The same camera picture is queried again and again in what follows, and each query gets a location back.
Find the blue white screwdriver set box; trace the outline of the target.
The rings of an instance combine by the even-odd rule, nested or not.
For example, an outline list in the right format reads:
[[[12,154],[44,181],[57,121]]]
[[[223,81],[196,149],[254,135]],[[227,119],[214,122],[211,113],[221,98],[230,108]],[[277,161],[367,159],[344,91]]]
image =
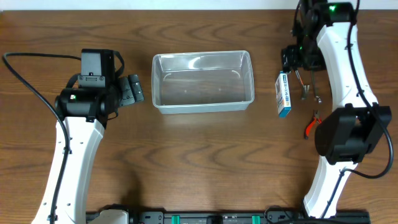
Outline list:
[[[291,108],[288,74],[280,71],[275,81],[277,112],[280,118],[285,118]]]

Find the clear plastic storage container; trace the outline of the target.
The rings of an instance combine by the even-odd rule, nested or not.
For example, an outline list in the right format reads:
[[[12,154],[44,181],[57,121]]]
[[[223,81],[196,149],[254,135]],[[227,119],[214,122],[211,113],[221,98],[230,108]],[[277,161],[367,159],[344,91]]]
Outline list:
[[[246,110],[254,101],[251,56],[246,50],[157,54],[151,88],[162,114]]]

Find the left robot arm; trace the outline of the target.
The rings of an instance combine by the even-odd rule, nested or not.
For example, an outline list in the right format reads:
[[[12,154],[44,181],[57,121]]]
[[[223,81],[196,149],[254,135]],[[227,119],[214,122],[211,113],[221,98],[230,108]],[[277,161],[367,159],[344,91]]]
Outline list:
[[[81,71],[55,99],[55,153],[34,223],[85,223],[91,171],[107,122],[120,107],[144,100],[137,75],[115,67],[121,54],[83,49]]]

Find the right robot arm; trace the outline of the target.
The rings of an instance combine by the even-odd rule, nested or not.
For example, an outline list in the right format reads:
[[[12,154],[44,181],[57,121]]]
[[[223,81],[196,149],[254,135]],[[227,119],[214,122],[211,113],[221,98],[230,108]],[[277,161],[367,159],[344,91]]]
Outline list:
[[[291,33],[297,39],[281,51],[281,70],[275,87],[278,113],[289,109],[287,76],[300,69],[326,71],[332,112],[315,130],[318,167],[303,198],[299,222],[361,223],[354,213],[340,215],[338,199],[351,174],[373,152],[380,138],[389,150],[386,170],[393,165],[394,148],[387,127],[391,109],[379,104],[366,78],[358,47],[359,4],[306,1],[297,4]]]

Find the small black handled claw hammer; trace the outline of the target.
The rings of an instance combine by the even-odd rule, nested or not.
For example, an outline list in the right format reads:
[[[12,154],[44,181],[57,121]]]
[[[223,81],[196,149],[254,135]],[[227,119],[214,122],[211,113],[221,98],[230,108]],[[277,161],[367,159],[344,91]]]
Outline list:
[[[297,79],[298,79],[298,81],[299,81],[299,83],[300,83],[300,86],[301,86],[301,91],[302,91],[302,93],[301,93],[301,100],[306,100],[306,99],[307,99],[307,96],[308,96],[308,92],[309,92],[310,86],[309,86],[309,85],[305,85],[305,84],[303,83],[303,80],[302,80],[302,78],[301,78],[301,76],[300,76],[298,70],[294,70],[294,72],[295,72],[296,77],[297,77]]]

